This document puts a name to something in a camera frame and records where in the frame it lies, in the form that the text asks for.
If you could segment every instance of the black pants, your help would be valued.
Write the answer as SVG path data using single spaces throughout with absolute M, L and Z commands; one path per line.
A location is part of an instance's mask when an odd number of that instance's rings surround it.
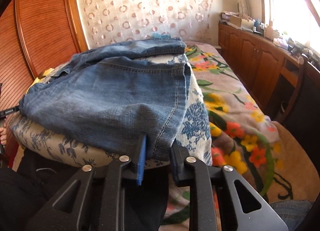
M 51 170 L 37 171 L 40 168 Z M 45 159 L 28 149 L 17 173 L 0 169 L 0 231 L 22 231 L 76 171 L 78 168 Z M 102 190 L 103 186 L 95 190 L 93 204 L 96 203 L 97 216 L 92 220 L 92 230 L 98 226 Z M 167 169 L 146 170 L 141 186 L 126 189 L 125 231 L 158 231 L 167 201 Z

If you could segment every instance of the black chair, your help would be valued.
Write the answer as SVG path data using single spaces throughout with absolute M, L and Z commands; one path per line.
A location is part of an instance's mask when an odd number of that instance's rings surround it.
M 298 83 L 279 123 L 296 138 L 320 175 L 320 71 L 306 58 L 299 62 Z M 320 195 L 295 231 L 319 228 Z

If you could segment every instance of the jeans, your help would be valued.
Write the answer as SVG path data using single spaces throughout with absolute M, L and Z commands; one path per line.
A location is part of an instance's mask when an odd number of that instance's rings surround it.
M 294 231 L 308 214 L 312 203 L 308 200 L 285 200 L 270 206 L 286 223 L 289 231 Z
M 29 89 L 20 100 L 20 113 L 44 128 L 117 154 L 125 154 L 146 132 L 146 158 L 168 161 L 186 113 L 191 69 L 185 63 L 131 59 L 184 53 L 184 48 L 179 39 L 149 39 L 74 55 L 56 78 Z

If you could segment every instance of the bed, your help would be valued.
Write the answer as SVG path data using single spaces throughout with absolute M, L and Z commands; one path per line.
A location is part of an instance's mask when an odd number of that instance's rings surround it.
M 200 149 L 191 147 L 189 151 L 207 164 L 212 160 L 217 167 L 232 165 L 269 203 L 287 199 L 314 201 L 320 190 L 319 176 L 302 147 L 285 128 L 261 112 L 214 47 L 198 42 L 186 44 L 185 54 L 197 83 L 190 87 L 190 92 L 193 99 L 204 102 L 211 134 L 202 139 Z M 19 114 L 9 125 L 21 147 L 72 166 L 98 167 L 117 156 L 53 133 Z M 189 131 L 196 135 L 196 129 Z M 208 146 L 211 156 L 204 154 Z M 164 164 L 147 163 L 150 167 Z M 177 188 L 171 182 L 169 195 L 160 230 L 188 230 L 188 188 Z

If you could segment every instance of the window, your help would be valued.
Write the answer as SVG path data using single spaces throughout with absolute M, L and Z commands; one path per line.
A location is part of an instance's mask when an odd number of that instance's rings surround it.
M 265 11 L 270 11 L 274 29 L 280 33 L 287 32 L 319 55 L 320 27 L 305 0 L 270 0 L 270 5 L 265 3 L 265 6 L 268 6 Z

